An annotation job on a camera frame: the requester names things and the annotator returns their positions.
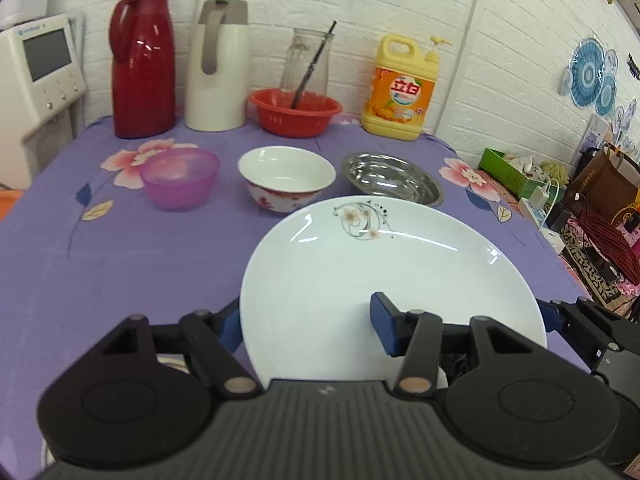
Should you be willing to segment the white plate floral print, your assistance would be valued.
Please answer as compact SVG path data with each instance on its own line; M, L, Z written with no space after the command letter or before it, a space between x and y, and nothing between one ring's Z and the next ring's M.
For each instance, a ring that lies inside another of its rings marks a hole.
M404 200L339 197L281 220L247 263L241 326L259 380L392 379L400 363L370 320L376 292L401 311L486 315L547 341L526 281L482 234Z

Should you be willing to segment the purple plastic bowl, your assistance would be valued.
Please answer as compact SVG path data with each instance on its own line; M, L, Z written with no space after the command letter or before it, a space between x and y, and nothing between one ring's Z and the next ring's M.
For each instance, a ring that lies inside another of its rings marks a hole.
M147 160L140 168L140 178L156 208L187 211L209 200L219 169L220 160L210 151L174 148Z

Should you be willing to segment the stainless steel bowl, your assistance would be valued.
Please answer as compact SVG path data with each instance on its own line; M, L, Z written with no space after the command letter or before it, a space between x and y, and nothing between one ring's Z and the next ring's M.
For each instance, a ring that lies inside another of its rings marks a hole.
M440 184L413 162L382 153L355 153L341 162L341 172L359 192L408 200L429 207L444 202Z

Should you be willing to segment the white ceramic bowl red pattern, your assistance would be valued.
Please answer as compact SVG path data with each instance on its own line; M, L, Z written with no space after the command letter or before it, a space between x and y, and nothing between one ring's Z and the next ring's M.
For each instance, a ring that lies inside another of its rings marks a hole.
M336 179L325 158L292 146L255 148L241 156L238 169L254 202L279 214L318 200Z

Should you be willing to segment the white power strip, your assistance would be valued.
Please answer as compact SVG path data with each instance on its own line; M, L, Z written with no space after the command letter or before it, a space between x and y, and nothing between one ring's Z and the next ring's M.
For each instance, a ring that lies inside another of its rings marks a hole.
M543 186L537 186L529 197L518 200L518 210L521 215L533 222L540 234L553 245L561 240L558 233L547 226L552 208L559 199L560 189L553 186L554 179Z

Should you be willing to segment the purple floral tablecloth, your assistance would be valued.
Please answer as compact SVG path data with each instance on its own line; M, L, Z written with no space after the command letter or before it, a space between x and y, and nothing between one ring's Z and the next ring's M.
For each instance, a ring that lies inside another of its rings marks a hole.
M40 394L133 313L173 323L217 311L278 216L250 198L239 158L278 138L255 124L223 133L178 126L171 140L215 153L221 170L200 209L167 212L115 185L102 165L137 142L92 124L35 180L1 225L1 463L17 479L41 468Z

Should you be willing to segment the green box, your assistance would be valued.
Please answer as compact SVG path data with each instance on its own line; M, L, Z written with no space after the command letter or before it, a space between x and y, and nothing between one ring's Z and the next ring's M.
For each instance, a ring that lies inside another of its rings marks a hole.
M525 174L516 170L510 162L503 158L503 155L503 152L485 148L478 166L518 200L529 198L535 188L544 185L541 181L526 177Z

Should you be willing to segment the yellow dish soap bottle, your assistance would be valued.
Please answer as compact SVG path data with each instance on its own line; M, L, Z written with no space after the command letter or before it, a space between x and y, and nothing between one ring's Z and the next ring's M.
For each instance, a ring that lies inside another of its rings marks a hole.
M451 46L437 36L431 36L431 44L424 54L410 38L394 34L382 38L360 115L367 133L407 142L421 135L439 76L438 48Z

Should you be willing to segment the red plastic colander basket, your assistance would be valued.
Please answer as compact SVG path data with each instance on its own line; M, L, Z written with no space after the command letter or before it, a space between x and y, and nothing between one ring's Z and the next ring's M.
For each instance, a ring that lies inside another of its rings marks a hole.
M266 131L291 139L320 136L331 119L341 114L340 102L305 91L293 108L294 92L278 88L254 91L248 100L256 107L259 125Z

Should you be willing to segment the blue paper fan decoration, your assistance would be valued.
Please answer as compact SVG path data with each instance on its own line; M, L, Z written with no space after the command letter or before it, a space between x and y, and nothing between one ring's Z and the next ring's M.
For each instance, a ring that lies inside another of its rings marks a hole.
M609 118L616 107L619 67L614 49L597 38L580 40L562 71L558 93L569 96L581 110L591 108L599 117Z

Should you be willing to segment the orange plastic stool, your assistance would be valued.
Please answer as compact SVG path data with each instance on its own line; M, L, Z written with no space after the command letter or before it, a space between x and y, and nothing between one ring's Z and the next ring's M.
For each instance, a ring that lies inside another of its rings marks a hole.
M24 195L20 190L1 190L0 191L0 220L6 218L6 215L16 205L16 203Z

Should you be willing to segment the black stirring stick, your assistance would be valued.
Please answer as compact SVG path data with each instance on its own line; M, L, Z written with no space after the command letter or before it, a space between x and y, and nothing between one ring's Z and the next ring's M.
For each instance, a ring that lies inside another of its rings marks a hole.
M326 47L326 43L328 42L329 39L331 39L333 37L333 31L334 28L337 24L337 21L333 21L332 25L330 26L329 30L327 32L325 32L323 34L323 39L319 44L318 50L317 52L314 54L314 58L311 60L311 62L309 63L309 66L306 70L305 75L303 76L302 80L300 81L300 84L298 85L298 88L296 89L295 92L295 96L294 99L292 101L292 105L291 108L292 110L296 110L296 108L298 107L299 101L302 98L306 85L308 84L308 82L311 80L312 74L314 73L314 70L316 69L322 52L324 50L324 48Z

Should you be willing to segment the glass pitcher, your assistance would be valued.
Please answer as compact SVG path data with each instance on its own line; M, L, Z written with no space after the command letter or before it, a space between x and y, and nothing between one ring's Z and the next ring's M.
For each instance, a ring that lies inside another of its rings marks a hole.
M304 91L325 96L328 90L332 40L333 35L327 35L325 32L306 28L294 29L291 44L286 51L280 89L285 92L295 92L306 76L309 66L314 62L316 54L322 50Z

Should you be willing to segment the red thermos jug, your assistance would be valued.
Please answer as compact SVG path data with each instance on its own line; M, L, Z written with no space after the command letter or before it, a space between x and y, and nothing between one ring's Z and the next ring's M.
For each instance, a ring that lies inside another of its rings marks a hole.
M176 55L168 0L120 0L108 29L115 136L145 139L176 122Z

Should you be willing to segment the white water dispenser machine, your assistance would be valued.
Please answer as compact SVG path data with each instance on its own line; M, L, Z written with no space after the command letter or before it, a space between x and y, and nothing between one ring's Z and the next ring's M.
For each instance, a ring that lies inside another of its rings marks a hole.
M74 138L86 92L70 21L58 14L1 33L1 184L24 191Z

